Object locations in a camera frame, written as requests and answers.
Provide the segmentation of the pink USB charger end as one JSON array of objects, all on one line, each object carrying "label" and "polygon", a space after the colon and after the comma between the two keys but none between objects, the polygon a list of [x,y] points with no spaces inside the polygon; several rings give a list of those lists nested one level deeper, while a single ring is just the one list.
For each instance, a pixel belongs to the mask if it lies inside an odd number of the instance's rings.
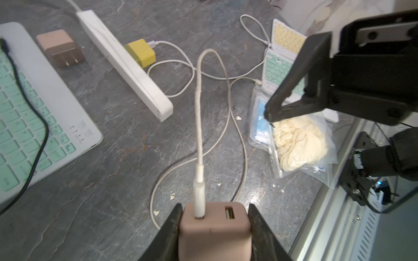
[{"label": "pink USB charger end", "polygon": [[208,202],[202,219],[193,211],[189,203],[180,220],[180,261],[251,260],[251,224],[243,204]]}]

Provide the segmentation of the pink USB charger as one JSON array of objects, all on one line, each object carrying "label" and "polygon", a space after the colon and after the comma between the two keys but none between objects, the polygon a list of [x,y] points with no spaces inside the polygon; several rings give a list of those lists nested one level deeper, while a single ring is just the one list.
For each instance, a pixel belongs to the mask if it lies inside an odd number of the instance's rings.
[{"label": "pink USB charger", "polygon": [[39,34],[36,39],[43,51],[60,67],[68,67],[85,60],[81,49],[63,29]]}]

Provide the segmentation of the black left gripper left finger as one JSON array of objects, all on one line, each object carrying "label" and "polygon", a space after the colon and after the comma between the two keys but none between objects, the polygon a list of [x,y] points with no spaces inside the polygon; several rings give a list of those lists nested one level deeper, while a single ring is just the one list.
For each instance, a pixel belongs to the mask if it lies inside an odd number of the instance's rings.
[{"label": "black left gripper left finger", "polygon": [[182,204],[175,205],[163,226],[139,261],[178,261]]}]

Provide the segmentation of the green keyboard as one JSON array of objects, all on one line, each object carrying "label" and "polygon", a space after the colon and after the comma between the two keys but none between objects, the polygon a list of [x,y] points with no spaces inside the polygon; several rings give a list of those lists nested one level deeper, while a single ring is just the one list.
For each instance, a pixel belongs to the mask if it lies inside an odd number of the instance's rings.
[{"label": "green keyboard", "polygon": [[[297,53],[293,53],[286,49],[268,49],[265,52],[266,60],[262,69],[262,89],[270,96],[279,88],[283,80],[289,73]],[[292,94],[285,99],[286,103],[293,103],[301,99],[304,94],[305,78],[303,78],[292,90]],[[339,116],[336,111],[325,109],[322,111],[324,117],[332,122],[337,123]]]},{"label": "green keyboard", "polygon": [[22,24],[1,25],[1,201],[103,139]]}]

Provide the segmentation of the white power strip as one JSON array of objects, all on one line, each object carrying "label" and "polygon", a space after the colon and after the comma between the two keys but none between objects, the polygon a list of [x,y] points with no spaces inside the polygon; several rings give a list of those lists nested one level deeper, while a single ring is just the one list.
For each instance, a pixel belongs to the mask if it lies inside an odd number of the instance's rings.
[{"label": "white power strip", "polygon": [[99,17],[92,10],[77,11],[76,15],[90,40],[154,116],[161,122],[172,116],[174,110],[172,102]]}]

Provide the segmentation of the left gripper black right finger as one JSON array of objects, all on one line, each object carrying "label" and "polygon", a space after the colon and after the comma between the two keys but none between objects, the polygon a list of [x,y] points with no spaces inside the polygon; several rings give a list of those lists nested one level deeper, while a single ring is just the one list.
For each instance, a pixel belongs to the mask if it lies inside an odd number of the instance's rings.
[{"label": "left gripper black right finger", "polygon": [[249,205],[251,261],[292,261],[254,204]]}]

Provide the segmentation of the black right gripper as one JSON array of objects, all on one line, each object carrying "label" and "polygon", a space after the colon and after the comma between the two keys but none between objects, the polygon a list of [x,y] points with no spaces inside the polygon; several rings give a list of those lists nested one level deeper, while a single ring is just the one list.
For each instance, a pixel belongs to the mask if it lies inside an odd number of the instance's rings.
[{"label": "black right gripper", "polygon": [[[417,112],[416,9],[349,23],[341,30],[339,51],[332,59],[331,44],[331,32],[306,39],[289,73],[266,103],[264,117],[268,122],[329,108],[395,126]],[[304,95],[284,105],[302,79]]]}]

